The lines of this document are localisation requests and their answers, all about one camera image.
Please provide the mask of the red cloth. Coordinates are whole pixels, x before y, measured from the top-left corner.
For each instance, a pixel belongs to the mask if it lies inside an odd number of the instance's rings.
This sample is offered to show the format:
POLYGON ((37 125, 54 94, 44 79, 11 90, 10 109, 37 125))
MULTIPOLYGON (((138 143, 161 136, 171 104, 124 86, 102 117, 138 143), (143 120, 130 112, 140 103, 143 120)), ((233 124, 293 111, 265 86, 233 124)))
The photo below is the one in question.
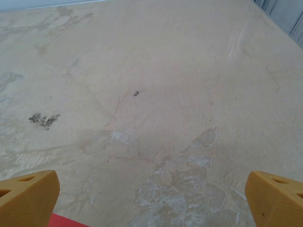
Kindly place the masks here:
POLYGON ((77 221, 52 213, 48 227, 89 227, 77 221))

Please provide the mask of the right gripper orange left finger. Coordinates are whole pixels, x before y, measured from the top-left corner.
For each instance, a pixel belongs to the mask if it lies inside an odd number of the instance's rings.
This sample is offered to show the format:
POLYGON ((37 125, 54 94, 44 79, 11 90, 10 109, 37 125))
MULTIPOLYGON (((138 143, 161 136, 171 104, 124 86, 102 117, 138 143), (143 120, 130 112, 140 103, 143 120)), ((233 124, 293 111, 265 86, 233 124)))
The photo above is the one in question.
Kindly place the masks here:
POLYGON ((48 227, 58 196, 54 170, 0 181, 0 227, 48 227))

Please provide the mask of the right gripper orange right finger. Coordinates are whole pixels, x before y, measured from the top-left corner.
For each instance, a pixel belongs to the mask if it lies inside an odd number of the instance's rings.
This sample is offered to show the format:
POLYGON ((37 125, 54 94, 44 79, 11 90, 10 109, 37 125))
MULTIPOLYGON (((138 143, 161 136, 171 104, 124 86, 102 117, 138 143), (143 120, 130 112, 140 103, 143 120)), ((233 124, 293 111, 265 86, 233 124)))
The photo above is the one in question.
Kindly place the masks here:
POLYGON ((303 182, 253 171, 245 195, 256 227, 303 227, 303 182))

